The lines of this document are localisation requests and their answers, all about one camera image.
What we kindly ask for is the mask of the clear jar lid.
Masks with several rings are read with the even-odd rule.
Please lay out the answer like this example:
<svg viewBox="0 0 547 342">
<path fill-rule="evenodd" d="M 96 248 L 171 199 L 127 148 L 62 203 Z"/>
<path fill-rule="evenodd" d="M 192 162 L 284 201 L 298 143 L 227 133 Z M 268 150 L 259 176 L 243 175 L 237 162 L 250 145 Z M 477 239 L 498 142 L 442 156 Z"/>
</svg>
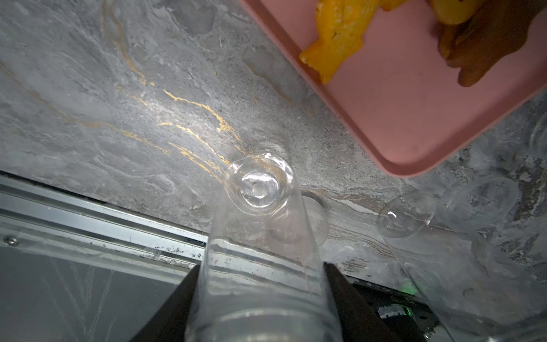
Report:
<svg viewBox="0 0 547 342">
<path fill-rule="evenodd" d="M 325 209 L 310 193 L 302 196 L 302 205 L 287 206 L 276 212 L 266 225 L 266 241 L 278 254 L 289 255 L 311 248 L 313 238 L 320 247 L 328 236 Z"/>
<path fill-rule="evenodd" d="M 457 232 L 477 232 L 504 222 L 520 197 L 517 182 L 486 172 L 452 183 L 437 205 L 440 219 Z"/>
</svg>

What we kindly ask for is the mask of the clear jar dark cookies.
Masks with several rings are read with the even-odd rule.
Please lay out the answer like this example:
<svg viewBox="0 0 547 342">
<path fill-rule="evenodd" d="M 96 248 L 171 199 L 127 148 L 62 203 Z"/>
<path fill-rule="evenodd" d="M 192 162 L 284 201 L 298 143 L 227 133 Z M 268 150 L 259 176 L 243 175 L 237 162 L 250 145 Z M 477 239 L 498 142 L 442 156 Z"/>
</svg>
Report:
<svg viewBox="0 0 547 342">
<path fill-rule="evenodd" d="M 224 177 L 187 322 L 187 341 L 341 341 L 336 305 L 311 239 L 309 250 L 278 254 L 266 225 L 302 205 L 285 159 L 250 155 Z"/>
</svg>

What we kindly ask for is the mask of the clear jar yellow cookies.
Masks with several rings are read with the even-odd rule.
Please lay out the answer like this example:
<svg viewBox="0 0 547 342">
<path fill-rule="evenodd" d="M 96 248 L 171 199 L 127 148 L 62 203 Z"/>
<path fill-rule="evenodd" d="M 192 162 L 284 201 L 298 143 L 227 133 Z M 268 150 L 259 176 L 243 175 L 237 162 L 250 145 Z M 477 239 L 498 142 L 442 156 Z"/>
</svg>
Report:
<svg viewBox="0 0 547 342">
<path fill-rule="evenodd" d="M 546 288 L 475 232 L 437 221 L 436 199 L 408 192 L 376 227 L 453 341 L 545 341 Z"/>
</svg>

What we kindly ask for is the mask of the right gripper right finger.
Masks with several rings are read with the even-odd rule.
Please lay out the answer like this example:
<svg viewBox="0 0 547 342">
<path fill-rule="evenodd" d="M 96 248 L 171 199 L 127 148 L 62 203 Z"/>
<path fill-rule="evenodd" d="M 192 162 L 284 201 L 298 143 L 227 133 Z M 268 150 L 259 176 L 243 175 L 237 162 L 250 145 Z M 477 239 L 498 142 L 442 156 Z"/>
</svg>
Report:
<svg viewBox="0 0 547 342">
<path fill-rule="evenodd" d="M 323 268 L 336 303 L 344 341 L 400 341 L 334 264 L 324 262 Z"/>
</svg>

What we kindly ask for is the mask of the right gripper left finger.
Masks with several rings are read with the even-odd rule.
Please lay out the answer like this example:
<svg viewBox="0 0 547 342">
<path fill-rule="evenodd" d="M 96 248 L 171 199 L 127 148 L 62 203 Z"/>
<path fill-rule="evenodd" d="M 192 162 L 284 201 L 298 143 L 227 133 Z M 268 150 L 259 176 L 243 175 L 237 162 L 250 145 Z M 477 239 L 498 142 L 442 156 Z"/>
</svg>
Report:
<svg viewBox="0 0 547 342">
<path fill-rule="evenodd" d="M 194 266 L 145 326 L 130 341 L 185 341 L 200 266 Z"/>
</svg>

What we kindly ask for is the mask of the yellow fish cookie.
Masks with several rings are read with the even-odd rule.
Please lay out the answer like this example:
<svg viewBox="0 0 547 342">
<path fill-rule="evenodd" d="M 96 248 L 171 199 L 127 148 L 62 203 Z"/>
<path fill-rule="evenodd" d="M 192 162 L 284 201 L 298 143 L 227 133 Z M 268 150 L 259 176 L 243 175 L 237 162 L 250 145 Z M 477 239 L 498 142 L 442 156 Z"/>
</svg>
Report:
<svg viewBox="0 0 547 342">
<path fill-rule="evenodd" d="M 323 0 L 316 4 L 318 39 L 300 53 L 301 62 L 315 70 L 327 84 L 340 65 L 363 45 L 380 1 Z"/>
</svg>

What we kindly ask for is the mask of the brown star cookie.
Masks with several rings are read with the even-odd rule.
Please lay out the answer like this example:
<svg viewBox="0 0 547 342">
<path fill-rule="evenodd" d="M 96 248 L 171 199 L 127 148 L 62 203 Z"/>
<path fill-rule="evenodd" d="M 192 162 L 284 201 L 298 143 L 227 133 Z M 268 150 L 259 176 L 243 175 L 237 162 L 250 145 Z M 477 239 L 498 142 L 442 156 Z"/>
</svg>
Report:
<svg viewBox="0 0 547 342">
<path fill-rule="evenodd" d="M 545 1 L 486 1 L 468 21 L 444 27 L 438 50 L 449 67 L 460 70 L 458 84 L 473 86 L 499 60 L 522 48 L 545 8 Z"/>
</svg>

